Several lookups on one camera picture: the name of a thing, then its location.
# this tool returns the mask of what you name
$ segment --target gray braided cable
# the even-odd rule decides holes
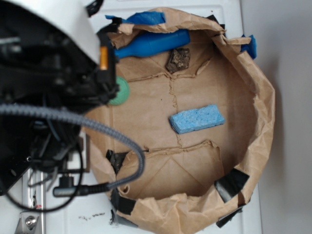
[[[119,131],[112,129],[100,122],[86,118],[84,116],[72,113],[66,110],[57,110],[48,107],[38,107],[31,105],[22,105],[22,104],[1,104],[0,105],[0,115],[6,116],[24,116],[24,117],[35,117],[50,119],[53,121],[59,121],[64,123],[70,123],[74,125],[80,125],[87,128],[94,129],[103,134],[107,134],[110,137],[115,138],[116,140],[124,143],[130,149],[132,149],[138,158],[138,169],[133,174],[126,178],[122,178],[115,182],[107,184],[108,189],[116,188],[122,184],[129,183],[137,178],[139,178],[144,171],[145,167],[145,156],[138,144],[126,137],[124,134]]]

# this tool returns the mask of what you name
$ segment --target black cable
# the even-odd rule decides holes
[[[32,171],[32,173],[31,173],[31,175],[30,175],[30,178],[29,178],[29,180],[28,180],[28,187],[29,187],[29,188],[34,188],[34,187],[36,187],[36,186],[38,186],[38,185],[45,184],[46,182],[48,182],[48,181],[51,179],[51,175],[48,174],[48,176],[47,176],[45,179],[43,179],[42,181],[39,181],[39,182],[34,183],[34,184],[30,184],[30,183],[29,183],[29,182],[30,182],[30,179],[33,177],[33,174],[34,174],[35,172],[36,172],[35,170]]]
[[[45,107],[48,106],[48,105],[47,105],[47,95],[46,95],[46,94],[43,94],[43,96],[42,96],[42,104],[43,104],[43,106],[45,106]],[[60,141],[60,137],[59,137],[57,131],[55,130],[54,125],[52,124],[52,122],[51,122],[49,119],[47,119],[47,123],[48,123],[48,125],[49,125],[49,128],[50,128],[50,130],[51,130],[51,132],[52,132],[54,138],[55,138],[57,141]]]
[[[69,197],[69,199],[64,202],[62,205],[51,208],[51,209],[43,209],[43,210],[39,210],[39,209],[33,209],[33,208],[29,208],[27,206],[23,206],[20,203],[18,203],[10,194],[9,192],[5,192],[5,195],[7,196],[7,198],[17,207],[27,210],[27,211],[32,211],[32,212],[38,212],[38,213],[50,213],[50,212],[54,212],[54,211],[58,211],[64,207],[66,207],[69,203],[71,203],[74,198],[76,197],[80,187],[81,187],[81,182],[82,182],[82,178],[83,178],[83,159],[82,159],[82,153],[81,153],[81,148],[79,146],[79,144],[77,143],[77,150],[79,152],[79,158],[80,158],[80,171],[79,171],[79,181],[78,181],[78,185],[76,186],[75,192]],[[2,182],[2,180],[0,179],[0,188],[2,188],[3,191],[5,191],[5,186]]]

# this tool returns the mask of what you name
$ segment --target blue sponge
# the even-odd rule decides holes
[[[223,124],[225,118],[221,115],[217,105],[209,105],[199,109],[182,111],[169,118],[178,134],[214,127]]]

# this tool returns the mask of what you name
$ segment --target brown paper bag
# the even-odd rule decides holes
[[[166,23],[123,24],[120,33],[110,35],[113,44],[122,47],[142,30],[187,28],[189,68],[170,74],[165,68],[170,52],[124,58],[117,74],[129,83],[129,99],[120,106],[96,108],[88,117],[120,130],[148,151],[143,176],[113,191],[112,200],[117,194],[133,204],[131,210],[117,207],[117,214],[157,234],[193,234],[250,201],[271,150],[274,89],[251,57],[240,53],[240,45],[250,38],[227,39],[209,19],[170,8],[154,10],[164,12]],[[218,105],[226,119],[223,125],[181,135],[171,128],[171,115],[209,104]],[[112,169],[99,167],[99,162],[109,164],[107,150],[129,149],[107,136],[88,133],[103,153],[92,156],[92,169],[98,181],[107,181]],[[130,152],[117,178],[136,168]],[[225,199],[217,181],[233,168],[249,178]]]

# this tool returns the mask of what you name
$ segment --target black wire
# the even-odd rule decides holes
[[[43,209],[43,210],[40,210],[40,209],[32,209],[32,208],[29,208],[27,206],[23,206],[21,204],[19,204],[10,194],[8,191],[4,192],[4,194],[7,196],[7,198],[14,204],[16,205],[17,207],[21,208],[21,209],[24,209],[24,210],[27,210],[27,211],[32,211],[32,212],[38,212],[38,213],[49,213],[49,212],[54,212],[54,211],[58,211],[62,208],[64,208],[65,206],[67,206],[69,203],[71,203],[74,198],[76,197],[80,187],[81,187],[81,182],[82,182],[82,177],[83,177],[83,159],[82,159],[82,152],[81,152],[81,148],[79,146],[79,144],[77,143],[76,144],[76,148],[79,152],[79,158],[80,158],[80,171],[79,171],[79,181],[78,181],[78,185],[76,186],[76,189],[75,189],[75,192],[73,193],[73,195],[70,196],[70,198],[64,202],[62,205],[60,206],[57,206],[57,207],[54,207],[54,208],[51,208],[51,209]],[[5,191],[6,188],[0,178],[0,188]]]
[[[43,94],[43,96],[42,96],[42,104],[43,104],[44,107],[48,107],[48,105],[47,105],[47,94]],[[51,132],[52,132],[54,138],[55,138],[57,141],[60,141],[60,137],[59,137],[57,131],[55,130],[52,121],[49,120],[49,119],[46,119],[46,121],[47,121],[47,123],[48,123],[48,125],[49,125],[49,127],[50,127],[50,129],[51,129]]]
[[[47,107],[31,106],[31,105],[25,105],[25,104],[2,104],[0,105],[0,115],[25,116],[25,117],[35,117],[35,118],[42,118],[42,119],[48,118],[53,121],[80,125],[80,126],[94,129],[100,133],[113,137],[116,140],[128,146],[130,149],[132,149],[135,152],[138,158],[137,170],[132,175],[129,175],[125,178],[121,178],[115,182],[107,183],[105,187],[108,190],[111,190],[113,188],[116,188],[126,183],[130,183],[131,181],[134,181],[137,178],[139,178],[144,172],[145,155],[141,147],[137,143],[135,143],[133,140],[131,140],[124,134],[120,133],[119,131],[105,124],[102,124],[98,121],[95,121],[93,119],[89,119],[84,116],[81,116],[81,115],[78,115],[76,113],[69,112],[66,110],[57,110],[57,109],[52,109],[52,108],[47,108]]]
[[[48,182],[48,181],[51,179],[51,175],[49,174],[49,175],[48,175],[45,179],[43,179],[42,181],[39,181],[39,182],[34,183],[34,184],[29,184],[29,181],[30,181],[31,177],[33,176],[33,174],[34,174],[35,172],[36,172],[36,171],[33,170],[33,172],[32,172],[31,175],[30,175],[30,178],[29,178],[29,180],[28,180],[28,187],[29,187],[29,188],[34,188],[34,187],[36,187],[36,186],[38,186],[38,185],[45,184],[46,182]]]

